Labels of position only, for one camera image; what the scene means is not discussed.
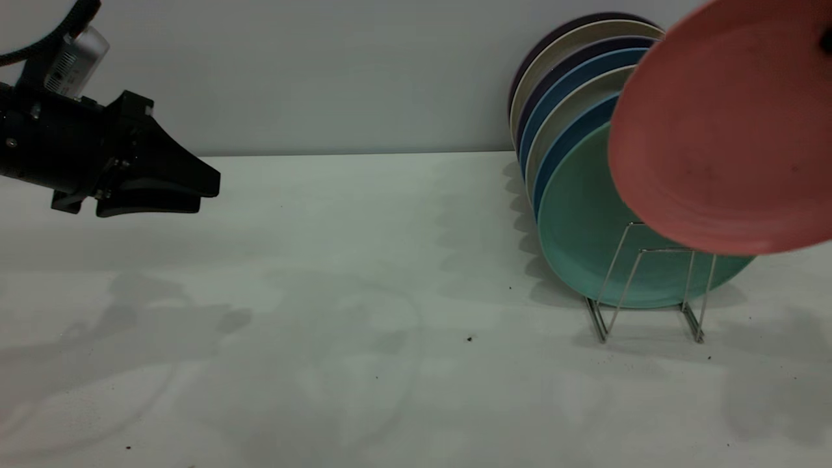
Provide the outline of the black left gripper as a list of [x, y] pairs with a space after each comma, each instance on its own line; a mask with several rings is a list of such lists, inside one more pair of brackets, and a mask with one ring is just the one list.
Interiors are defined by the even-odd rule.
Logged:
[[153, 101], [125, 91], [107, 106], [35, 86], [2, 86], [2, 175], [51, 190], [51, 208], [97, 215], [193, 214], [217, 196], [220, 172], [153, 118]]

